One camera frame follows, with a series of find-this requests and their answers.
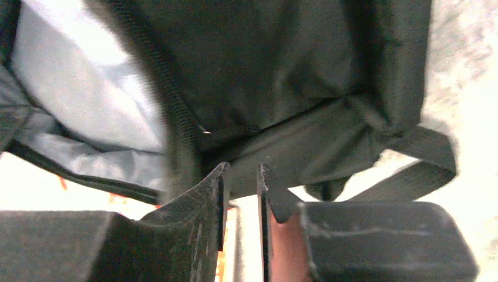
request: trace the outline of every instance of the zipper teeth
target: zipper teeth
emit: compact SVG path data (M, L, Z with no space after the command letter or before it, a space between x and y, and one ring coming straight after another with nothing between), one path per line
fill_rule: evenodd
M133 39L132 43L136 44L136 52L144 56L146 67L150 69L153 82L157 86L154 93L154 101L160 106L161 121L166 125L173 127L173 145L167 144L167 150L171 152L167 157L171 160L174 173L180 173L180 179L177 179L176 185L188 186L187 189L196 184L195 171L198 170L196 165L196 150L194 142L194 124L188 107L180 97L176 84L173 80L173 74L167 66L167 59L159 52L157 46L151 41L147 31L132 15L133 7L125 3L127 0L103 0L107 2L109 8L113 11L125 29L125 36Z

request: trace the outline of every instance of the backpack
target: backpack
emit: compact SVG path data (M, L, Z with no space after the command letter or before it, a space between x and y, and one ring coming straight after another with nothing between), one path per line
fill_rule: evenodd
M420 159L351 200L456 175L418 126L430 0L1 0L0 149L73 182L168 203L219 163L334 200L385 149Z

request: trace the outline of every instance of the zipper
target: zipper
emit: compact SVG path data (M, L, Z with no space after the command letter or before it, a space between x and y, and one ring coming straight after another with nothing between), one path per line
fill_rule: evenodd
M124 31L127 42L131 44L132 52L138 54L149 75L152 85L144 85L154 93L153 103L161 111L161 121L167 132L165 157L168 158L169 187L162 195L162 203L169 202L186 190L197 184L201 179L200 161L197 157L195 144L195 118L183 102L173 79L173 73L168 66L168 58L160 52L158 44L151 33L145 28L131 1L98 0L107 6L117 24ZM201 125L198 127L207 134Z

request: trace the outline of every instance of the bag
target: bag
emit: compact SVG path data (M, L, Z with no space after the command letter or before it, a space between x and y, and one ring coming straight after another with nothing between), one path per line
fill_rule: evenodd
M421 162L354 200L414 200L456 174L417 126L430 0L2 0L7 150L89 187L167 203L230 162L334 200L385 149Z

